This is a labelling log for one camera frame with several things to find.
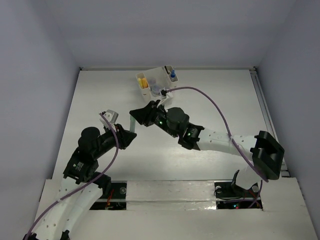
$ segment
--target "white table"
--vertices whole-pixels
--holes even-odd
[[[118,112],[117,122],[128,129],[129,111],[146,105],[135,79],[137,72],[80,72],[53,178],[45,183],[38,214],[52,203],[81,131],[89,126],[103,131],[98,113],[107,109]],[[255,135],[259,130],[267,129],[248,70],[178,70],[177,75],[179,86],[198,87],[216,101],[233,134]],[[197,92],[176,92],[172,107],[181,107],[194,124],[225,131],[214,106]],[[138,187],[154,186],[152,181],[176,181],[178,186],[179,183],[183,186],[186,183],[179,180],[230,179],[236,170],[246,166],[237,156],[186,150],[177,144],[176,138],[156,126],[137,125],[136,133],[137,138],[126,150],[119,152],[107,172],[114,181],[129,181],[128,184]],[[111,150],[99,159],[98,170],[107,166],[113,154]],[[156,184],[161,188],[159,193],[163,193],[167,185],[159,183]],[[166,201],[161,206],[150,205],[143,201],[143,194],[148,194],[143,188],[139,190],[141,202],[128,210],[89,211],[73,240],[317,239],[295,178],[281,178],[264,185],[261,193],[264,211],[216,210],[215,207],[211,210],[183,210]],[[153,196],[158,201],[163,194]],[[215,203],[215,198],[210,196],[207,202]]]

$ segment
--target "blue object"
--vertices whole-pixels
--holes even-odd
[[[172,69],[170,77],[171,77],[171,78],[174,78],[175,76],[176,76],[176,74],[175,74],[175,70],[174,70],[174,69]]]

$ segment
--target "gray wall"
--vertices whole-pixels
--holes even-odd
[[[257,66],[295,0],[47,0],[80,66]]]
[[[79,68],[44,1],[1,1],[0,32],[0,238],[18,240],[52,175]]]
[[[285,160],[320,236],[320,1],[298,0],[258,75]]]

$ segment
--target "white container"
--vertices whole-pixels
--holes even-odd
[[[175,74],[174,78],[170,77],[170,74],[173,70],[171,65],[166,65],[163,67],[157,67],[153,69],[149,69],[143,72],[139,72],[135,75],[136,81],[138,83],[142,98],[145,102],[157,101],[157,100],[165,100],[166,97],[161,96],[161,90],[167,90],[177,87],[178,85],[178,77]],[[148,87],[141,88],[138,79],[146,78],[148,83]],[[172,101],[172,97],[165,101],[165,104],[170,104]]]

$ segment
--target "wall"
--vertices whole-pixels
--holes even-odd
[[[79,68],[44,1],[1,1],[0,32],[0,238],[17,240],[52,175]]]
[[[257,66],[295,0],[47,0],[80,66]]]
[[[320,236],[320,1],[298,0],[258,68],[285,160]]]

